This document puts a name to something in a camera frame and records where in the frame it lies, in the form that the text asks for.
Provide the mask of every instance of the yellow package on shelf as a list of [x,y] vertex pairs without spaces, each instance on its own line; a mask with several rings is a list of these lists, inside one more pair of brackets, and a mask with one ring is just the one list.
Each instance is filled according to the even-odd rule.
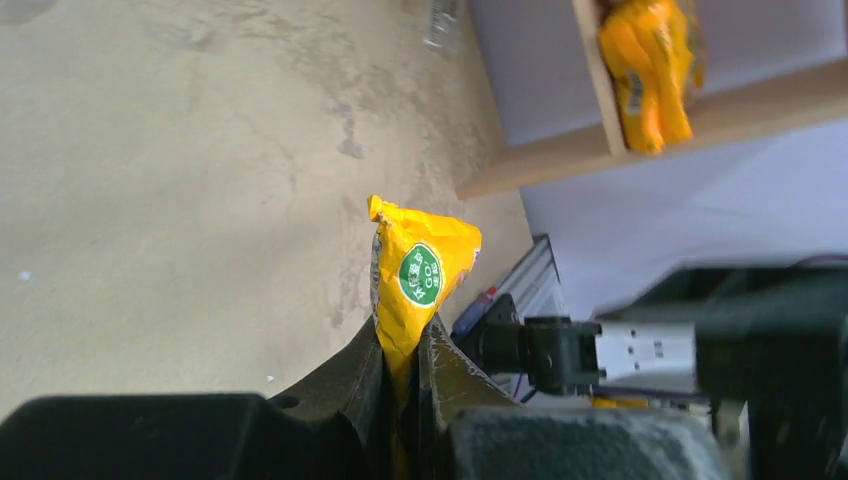
[[604,23],[601,52],[631,149],[658,154],[692,138],[684,104],[687,89],[700,88],[704,76],[696,22],[674,0],[630,0]]
[[[459,219],[400,208],[373,195],[368,213],[378,223],[371,252],[371,306],[392,382],[396,413],[409,396],[413,354],[427,323],[474,266],[480,230]],[[396,479],[409,476],[394,418]]]

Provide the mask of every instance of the wall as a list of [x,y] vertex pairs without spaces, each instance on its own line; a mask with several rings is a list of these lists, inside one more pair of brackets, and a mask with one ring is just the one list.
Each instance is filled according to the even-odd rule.
[[[473,10],[511,144],[598,120],[568,2]],[[699,11],[710,91],[845,54],[837,2],[715,0]],[[848,250],[846,135],[837,123],[521,193],[533,233],[550,235],[569,310],[585,318],[681,262]]]

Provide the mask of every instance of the barcode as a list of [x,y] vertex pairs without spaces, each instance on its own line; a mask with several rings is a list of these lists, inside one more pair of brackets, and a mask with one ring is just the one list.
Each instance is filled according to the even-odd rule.
[[628,115],[639,115],[642,113],[642,97],[645,95],[645,86],[642,85],[642,79],[639,74],[633,70],[627,72],[630,79],[630,98],[627,100]]

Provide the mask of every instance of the green circular logo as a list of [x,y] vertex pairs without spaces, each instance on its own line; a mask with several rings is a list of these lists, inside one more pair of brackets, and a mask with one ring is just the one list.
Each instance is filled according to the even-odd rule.
[[432,306],[442,291],[439,258],[427,245],[416,243],[400,262],[398,282],[410,302],[419,307]]

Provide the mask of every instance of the wooden shelf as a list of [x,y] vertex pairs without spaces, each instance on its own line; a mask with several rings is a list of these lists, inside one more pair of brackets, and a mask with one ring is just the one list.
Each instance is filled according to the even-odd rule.
[[[753,139],[846,116],[848,59],[843,59],[699,99],[689,111],[695,137],[667,148],[663,155]],[[487,195],[663,156],[613,153],[616,149],[611,149],[607,136],[602,124],[508,148],[460,185],[456,194],[462,199]]]

